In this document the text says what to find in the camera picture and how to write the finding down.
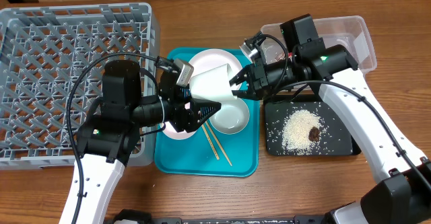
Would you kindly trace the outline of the grey ceramic bowl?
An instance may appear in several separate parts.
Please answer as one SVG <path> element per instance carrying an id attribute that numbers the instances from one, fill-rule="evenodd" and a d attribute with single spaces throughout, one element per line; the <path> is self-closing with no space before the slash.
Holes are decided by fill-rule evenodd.
<path id="1" fill-rule="evenodd" d="M 210 123 L 219 132 L 233 135 L 242 131 L 248 124 L 250 112 L 244 100 L 222 102 L 220 110 L 210 117 Z"/>

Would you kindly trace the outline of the white paper cup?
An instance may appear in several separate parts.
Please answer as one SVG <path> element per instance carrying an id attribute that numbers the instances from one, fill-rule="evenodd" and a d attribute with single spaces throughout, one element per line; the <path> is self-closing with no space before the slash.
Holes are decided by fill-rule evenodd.
<path id="1" fill-rule="evenodd" d="M 224 64 L 206 72 L 192 76 L 189 89 L 192 98 L 227 102 L 237 97 L 232 93 L 230 80 L 233 77 L 229 64 Z"/>

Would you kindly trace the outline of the pile of white rice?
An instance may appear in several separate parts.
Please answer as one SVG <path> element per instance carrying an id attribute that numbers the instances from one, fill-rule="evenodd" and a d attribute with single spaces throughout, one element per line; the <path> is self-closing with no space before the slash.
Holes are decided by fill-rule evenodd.
<path id="1" fill-rule="evenodd" d="M 323 137 L 328 136 L 329 126 L 317 113 L 309 110 L 294 110 L 283 120 L 276 120 L 280 123 L 279 128 L 270 126 L 267 123 L 268 150 L 274 150 L 276 155 L 324 155 L 327 150 L 327 141 Z M 312 127 L 317 127 L 321 132 L 318 143 L 309 141 L 308 135 Z"/>

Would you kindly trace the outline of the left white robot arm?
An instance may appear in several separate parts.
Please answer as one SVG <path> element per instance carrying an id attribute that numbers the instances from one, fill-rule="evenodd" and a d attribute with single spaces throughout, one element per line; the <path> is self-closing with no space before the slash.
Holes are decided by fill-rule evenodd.
<path id="1" fill-rule="evenodd" d="M 69 135 L 75 163 L 61 223 L 103 222 L 112 193 L 143 136 L 141 128 L 159 132 L 169 122 L 179 132 L 193 132 L 221 108 L 219 102 L 192 98 L 187 88 L 177 85 L 166 95 L 143 96 L 143 76 L 154 79 L 135 61 L 105 65 L 102 96 L 93 101 L 77 133 Z"/>

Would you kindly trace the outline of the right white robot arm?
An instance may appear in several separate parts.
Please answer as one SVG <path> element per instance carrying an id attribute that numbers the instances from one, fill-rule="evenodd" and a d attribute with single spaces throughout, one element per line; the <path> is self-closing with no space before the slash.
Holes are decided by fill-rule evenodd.
<path id="1" fill-rule="evenodd" d="M 398 129 L 376 100 L 357 61 L 341 45 L 326 47 L 308 14 L 284 22 L 279 41 L 285 58 L 267 64 L 266 34 L 246 39 L 250 64 L 231 84 L 247 83 L 234 95 L 266 100 L 279 91 L 307 85 L 346 126 L 366 157 L 375 187 L 359 201 L 325 214 L 323 223 L 420 223 L 430 218 L 430 160 Z"/>

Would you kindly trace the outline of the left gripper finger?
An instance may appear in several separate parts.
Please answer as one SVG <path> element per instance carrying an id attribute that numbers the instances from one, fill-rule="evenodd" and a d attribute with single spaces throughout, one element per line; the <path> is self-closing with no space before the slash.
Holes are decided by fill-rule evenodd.
<path id="1" fill-rule="evenodd" d="M 192 96 L 191 96 L 191 91 L 189 89 L 189 85 L 186 85 L 186 86 L 177 85 L 176 96 L 180 100 L 190 100 Z"/>
<path id="2" fill-rule="evenodd" d="M 222 104 L 210 100 L 192 99 L 188 109 L 188 129 L 197 130 L 221 109 Z"/>

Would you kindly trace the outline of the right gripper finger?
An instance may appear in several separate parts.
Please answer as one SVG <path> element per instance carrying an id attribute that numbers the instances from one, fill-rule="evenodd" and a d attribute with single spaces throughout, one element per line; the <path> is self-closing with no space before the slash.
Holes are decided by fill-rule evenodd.
<path id="1" fill-rule="evenodd" d="M 246 100 L 261 100 L 253 90 L 236 90 L 235 96 Z"/>
<path id="2" fill-rule="evenodd" d="M 231 80 L 229 80 L 230 85 L 241 85 L 243 82 L 248 82 L 250 73 L 248 69 L 240 70 Z"/>

